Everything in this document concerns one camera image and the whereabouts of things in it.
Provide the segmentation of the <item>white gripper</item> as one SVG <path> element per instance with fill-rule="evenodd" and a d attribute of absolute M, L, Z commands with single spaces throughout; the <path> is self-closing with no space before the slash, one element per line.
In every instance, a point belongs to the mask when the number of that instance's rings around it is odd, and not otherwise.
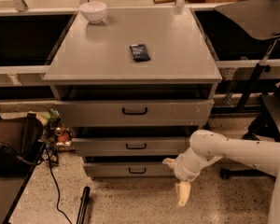
<path fill-rule="evenodd" d="M 174 169 L 174 173 L 179 183 L 175 184 L 177 196 L 177 205 L 183 207 L 189 199 L 191 184 L 200 174 L 200 162 L 198 156 L 194 152 L 185 152 L 180 154 L 176 159 L 165 158 L 162 163 L 170 169 Z"/>

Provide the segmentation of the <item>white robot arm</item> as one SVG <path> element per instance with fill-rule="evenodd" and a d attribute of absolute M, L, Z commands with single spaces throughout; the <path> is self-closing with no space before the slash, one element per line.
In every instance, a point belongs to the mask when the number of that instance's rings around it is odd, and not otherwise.
<path fill-rule="evenodd" d="M 166 158 L 163 164 L 174 171 L 179 182 L 175 185 L 177 205 L 185 206 L 191 182 L 201 170 L 222 158 L 276 177 L 268 215 L 268 224 L 280 224 L 280 142 L 230 139 L 207 130 L 198 130 L 189 138 L 189 148 L 175 159 Z"/>

